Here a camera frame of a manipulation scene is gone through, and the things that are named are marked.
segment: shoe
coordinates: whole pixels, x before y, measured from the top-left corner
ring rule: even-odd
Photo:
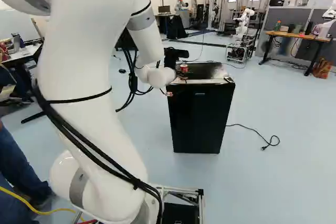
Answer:
[[[32,199],[30,200],[30,204],[36,209],[36,210],[43,210],[45,208],[50,208],[51,202],[56,198],[56,194],[51,191],[50,194],[43,200],[40,199]]]

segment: bottle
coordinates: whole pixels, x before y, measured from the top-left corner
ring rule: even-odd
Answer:
[[[274,27],[274,31],[280,31],[280,27],[281,27],[281,21],[279,20]]]

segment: white robotic arm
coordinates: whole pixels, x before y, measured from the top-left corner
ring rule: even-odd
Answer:
[[[242,39],[243,35],[246,35],[247,33],[247,26],[250,20],[250,17],[253,16],[255,13],[254,10],[251,10],[249,8],[245,8],[242,16],[240,18],[234,18],[233,20],[236,20],[239,22],[239,26],[236,28],[236,35],[235,37]]]
[[[320,27],[319,37],[326,39],[331,26],[336,22],[336,0],[333,0],[330,8],[323,14],[322,18],[328,21],[318,25]]]
[[[336,0],[333,0],[330,8],[322,16],[325,19],[335,19],[336,18]]]
[[[38,63],[39,89],[48,101],[85,98],[109,90],[111,51],[126,25],[140,52],[136,63],[139,78],[154,87],[175,78],[171,69],[147,66],[164,55],[149,0],[3,1],[28,14],[50,14]],[[141,157],[118,120],[110,93],[51,106],[97,148],[136,178],[148,181]],[[57,158],[50,171],[50,184],[58,196],[105,224],[129,224],[144,208],[145,222],[155,222],[158,204],[151,196],[145,200],[142,190],[134,190],[132,184],[111,175],[64,134],[59,135],[68,151]],[[96,158],[115,169],[99,155]]]

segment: black box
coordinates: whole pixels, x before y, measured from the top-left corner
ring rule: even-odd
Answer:
[[[218,154],[235,90],[220,62],[188,63],[166,89],[174,152]]]

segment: computer monitor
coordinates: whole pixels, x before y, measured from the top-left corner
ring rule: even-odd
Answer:
[[[269,6],[284,6],[284,0],[270,0]]]
[[[170,13],[170,5],[159,6],[159,13]]]

